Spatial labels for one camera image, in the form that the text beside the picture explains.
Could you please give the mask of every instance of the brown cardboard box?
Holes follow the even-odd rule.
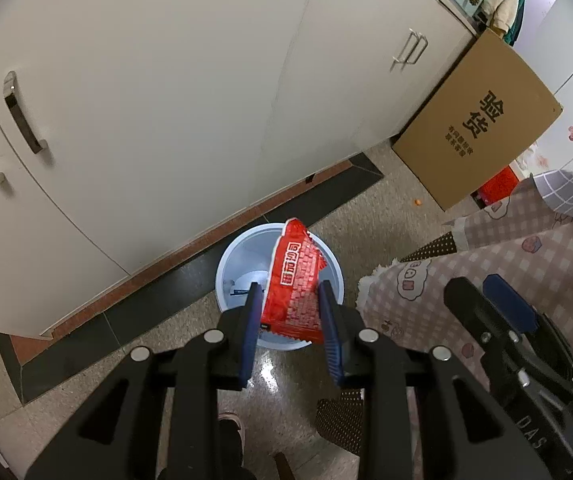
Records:
[[[393,149],[448,209],[508,166],[561,113],[522,58],[487,30]]]

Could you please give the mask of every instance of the white text on red wrapper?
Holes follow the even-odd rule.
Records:
[[[280,275],[280,285],[293,285],[295,278],[295,267],[300,257],[300,248],[302,244],[298,242],[289,242],[284,253],[282,261],[282,274]]]

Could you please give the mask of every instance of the metal bolt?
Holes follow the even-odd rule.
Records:
[[[217,328],[204,332],[204,340],[207,343],[220,343],[224,339],[224,333]]]
[[[142,361],[146,361],[149,358],[149,355],[151,355],[151,351],[146,346],[136,346],[131,351],[130,355],[133,361],[141,363]]]
[[[380,337],[378,333],[372,328],[364,328],[360,330],[358,337],[365,343],[375,343],[377,338]]]
[[[524,368],[518,372],[518,380],[520,381],[520,384],[522,384],[523,388],[526,388],[531,384],[531,379],[529,379],[529,375],[525,372]]]
[[[436,346],[433,349],[433,357],[435,357],[438,361],[448,361],[451,359],[451,350],[449,350],[446,346]]]

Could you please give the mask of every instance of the red packet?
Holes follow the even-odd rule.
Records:
[[[264,293],[262,328],[324,343],[318,313],[318,273],[326,261],[297,218],[288,220],[273,250]]]

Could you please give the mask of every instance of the white trash bin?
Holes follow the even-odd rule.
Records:
[[[226,248],[215,274],[215,295],[222,312],[243,306],[247,299],[244,292],[249,290],[252,282],[258,282],[263,290],[266,289],[273,248],[283,228],[284,224],[280,223],[252,227]],[[327,266],[320,271],[319,280],[331,282],[333,294],[338,304],[342,304],[344,280],[340,264],[320,238],[314,234],[311,234],[311,238],[327,262]],[[299,341],[270,332],[262,332],[258,338],[258,346],[273,350],[297,350],[310,344],[310,341]]]

